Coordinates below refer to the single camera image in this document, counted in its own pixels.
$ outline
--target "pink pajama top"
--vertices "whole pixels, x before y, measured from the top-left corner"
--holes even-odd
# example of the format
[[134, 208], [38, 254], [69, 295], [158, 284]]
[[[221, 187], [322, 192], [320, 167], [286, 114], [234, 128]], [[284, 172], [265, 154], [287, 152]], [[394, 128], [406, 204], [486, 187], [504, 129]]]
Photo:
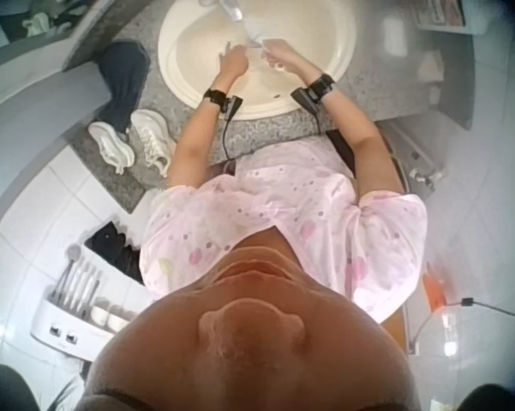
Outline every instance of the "pink pajama top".
[[331, 142], [311, 137], [239, 159], [236, 176], [164, 191], [141, 249], [145, 285], [168, 295], [240, 241], [276, 227], [312, 278], [383, 322], [417, 286], [427, 212], [412, 194], [358, 199], [352, 179]]

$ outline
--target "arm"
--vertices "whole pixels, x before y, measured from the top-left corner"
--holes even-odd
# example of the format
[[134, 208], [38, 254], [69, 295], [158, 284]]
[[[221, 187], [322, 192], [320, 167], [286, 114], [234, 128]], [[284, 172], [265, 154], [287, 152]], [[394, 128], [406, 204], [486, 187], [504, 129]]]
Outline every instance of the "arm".
[[[248, 69], [246, 48], [238, 45], [231, 49], [229, 43], [225, 55], [219, 59], [221, 70], [210, 88], [228, 94], [234, 82]], [[199, 188], [205, 182], [219, 112], [219, 106], [206, 99], [185, 125], [168, 173], [169, 188]]]
[[[271, 66], [282, 64], [310, 86], [323, 72], [283, 40], [268, 40], [264, 57]], [[360, 197], [377, 190], [403, 193], [402, 182], [377, 127], [338, 89], [322, 99], [326, 110], [354, 152]]]

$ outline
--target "faucet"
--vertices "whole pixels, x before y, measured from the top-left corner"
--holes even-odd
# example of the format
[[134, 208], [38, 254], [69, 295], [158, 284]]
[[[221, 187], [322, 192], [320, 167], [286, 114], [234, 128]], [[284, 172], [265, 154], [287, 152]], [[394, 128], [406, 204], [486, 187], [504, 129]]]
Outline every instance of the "faucet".
[[202, 6], [211, 6], [219, 1], [219, 4], [225, 9], [227, 15], [232, 19], [232, 21], [242, 21], [243, 14], [240, 10], [240, 6], [238, 5], [238, 0], [199, 0], [200, 5]]

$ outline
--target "white sink basin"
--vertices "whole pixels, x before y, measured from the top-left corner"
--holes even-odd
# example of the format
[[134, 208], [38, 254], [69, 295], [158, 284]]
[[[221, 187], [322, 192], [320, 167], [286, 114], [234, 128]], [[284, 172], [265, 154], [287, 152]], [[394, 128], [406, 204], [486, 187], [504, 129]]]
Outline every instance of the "white sink basin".
[[[247, 44], [244, 24], [267, 38], [287, 40], [306, 58], [338, 80], [356, 44], [349, 0], [238, 0], [246, 23], [235, 23], [220, 6], [178, 0], [159, 36], [159, 66], [165, 83], [186, 105], [196, 108], [219, 72], [219, 53], [230, 41]], [[235, 120], [278, 116], [299, 108], [290, 94], [302, 86], [293, 74], [270, 68], [262, 49], [248, 49], [249, 71], [231, 94], [244, 99]]]

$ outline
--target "black wristband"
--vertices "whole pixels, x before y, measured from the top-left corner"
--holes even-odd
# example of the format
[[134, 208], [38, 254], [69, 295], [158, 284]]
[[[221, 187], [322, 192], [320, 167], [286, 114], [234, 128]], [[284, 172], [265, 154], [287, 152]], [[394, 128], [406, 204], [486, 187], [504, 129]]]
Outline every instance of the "black wristband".
[[308, 88], [314, 95], [311, 96], [314, 101], [319, 102], [322, 98], [333, 91], [333, 85], [335, 81], [328, 74], [323, 74], [320, 78], [312, 83]]
[[222, 113], [226, 112], [227, 98], [224, 92], [221, 92], [219, 90], [208, 89], [204, 94], [204, 98], [209, 98], [209, 101], [218, 105], [221, 108]]

